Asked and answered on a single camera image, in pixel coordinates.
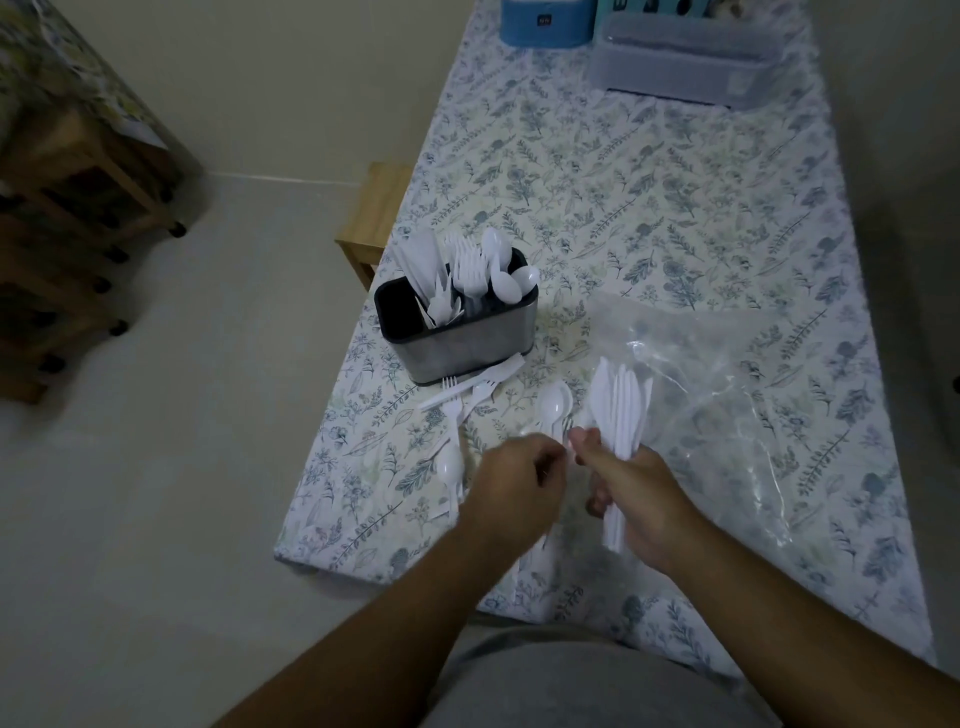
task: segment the floral tablecloth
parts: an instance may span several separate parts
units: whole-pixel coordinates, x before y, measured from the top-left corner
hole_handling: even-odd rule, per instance
[[[790,569],[809,589],[933,660],[924,591],[861,283],[817,48],[804,5],[756,22],[785,40],[775,98],[749,112],[588,87],[589,48],[517,50],[479,0],[446,81],[391,249],[428,226],[494,225],[540,266],[536,346],[465,425],[475,464],[590,361],[585,300],[609,291],[672,310],[756,308],[777,323],[744,353],[787,493]],[[448,528],[424,456],[439,410],[381,338],[368,298],[276,544],[283,560],[389,582]],[[548,548],[479,608],[584,624],[674,660],[738,674],[681,595],[600,546],[573,493]]]

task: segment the gray plastic container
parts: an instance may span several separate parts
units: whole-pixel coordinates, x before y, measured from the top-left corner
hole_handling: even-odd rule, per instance
[[[507,269],[527,264],[514,248]],[[434,384],[445,376],[484,369],[534,348],[540,287],[506,305],[492,291],[484,297],[487,313],[445,327],[427,328],[417,308],[417,294],[406,278],[388,280],[376,289],[373,304],[383,334],[415,384]]]
[[[604,90],[752,109],[782,56],[778,36],[747,23],[614,12],[594,39],[588,78]]]

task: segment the forearm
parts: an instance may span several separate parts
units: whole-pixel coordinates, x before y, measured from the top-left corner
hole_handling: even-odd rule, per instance
[[[511,563],[452,529],[220,725],[412,725],[468,616]]]
[[[670,576],[788,725],[960,725],[960,689],[703,520]]]

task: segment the white wall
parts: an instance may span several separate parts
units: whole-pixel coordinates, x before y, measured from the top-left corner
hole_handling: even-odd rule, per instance
[[[809,0],[854,211],[960,166],[956,0]]]
[[[208,171],[414,161],[472,0],[55,0]]]

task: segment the plastic bag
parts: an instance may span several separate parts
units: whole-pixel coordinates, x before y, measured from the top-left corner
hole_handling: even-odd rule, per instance
[[[697,507],[781,567],[790,545],[789,503],[740,370],[750,340],[769,326],[755,310],[667,313],[597,293],[588,301],[594,356],[652,375],[643,444],[656,450]]]

